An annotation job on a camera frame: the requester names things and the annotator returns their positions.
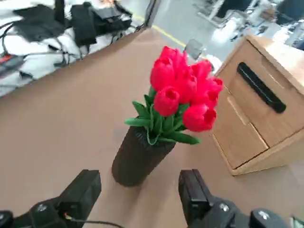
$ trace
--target drawer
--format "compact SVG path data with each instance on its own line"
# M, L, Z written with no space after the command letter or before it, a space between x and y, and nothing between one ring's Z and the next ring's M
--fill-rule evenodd
M285 105L277 113L267 105L238 73L239 63L244 62ZM248 41L235 54L222 77L225 86L234 96L242 111L249 118L265 142L274 146L304 127L304 98L287 79Z
M227 89L220 94L217 113L213 133L233 169L268 149Z

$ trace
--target textured vase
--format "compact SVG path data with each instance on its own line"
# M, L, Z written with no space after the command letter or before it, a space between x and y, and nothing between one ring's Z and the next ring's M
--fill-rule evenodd
M146 130L131 126L112 164L114 179L127 187L142 184L174 146L174 142L157 142L151 146Z

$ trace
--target wooden cabinet top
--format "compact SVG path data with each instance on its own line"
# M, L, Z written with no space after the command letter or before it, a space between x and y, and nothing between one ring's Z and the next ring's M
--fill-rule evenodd
M304 51L265 37L250 35L246 39L304 95Z

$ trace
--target tulip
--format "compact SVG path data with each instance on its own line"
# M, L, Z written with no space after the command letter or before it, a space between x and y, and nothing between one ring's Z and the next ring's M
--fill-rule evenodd
M160 58L167 57L172 60L175 74L178 73L180 67L187 66L187 54L184 51L181 53L178 49L172 49L168 46L164 46Z
M175 74L172 60L168 57L162 57L155 61L151 71L150 83L154 90L159 91L164 87L174 84Z
M208 78L198 83L198 91L191 101L193 105L205 104L210 108L217 105L220 91L224 88L223 81L219 78Z
M197 79L192 75L189 66L185 67L177 76L174 84L176 91L180 94L180 103L189 103L197 92Z
M190 106L185 111L182 121L190 131L202 132L212 129L216 117L217 113L214 109L201 104Z
M164 117L175 114L179 107L179 98L180 95L174 87L165 87L156 93L154 109Z
M205 80L212 71L212 64L207 60L202 60L191 66L194 76L198 81Z

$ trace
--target machine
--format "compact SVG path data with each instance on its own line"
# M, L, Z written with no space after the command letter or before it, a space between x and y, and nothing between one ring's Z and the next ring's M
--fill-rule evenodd
M214 197L198 170L180 172L178 191L189 228L288 228L267 209L246 216L233 202ZM82 170L60 196L35 204L27 213L14 218L12 212L0 211L0 228L81 228L84 223L123 228L86 220L100 193L99 171Z

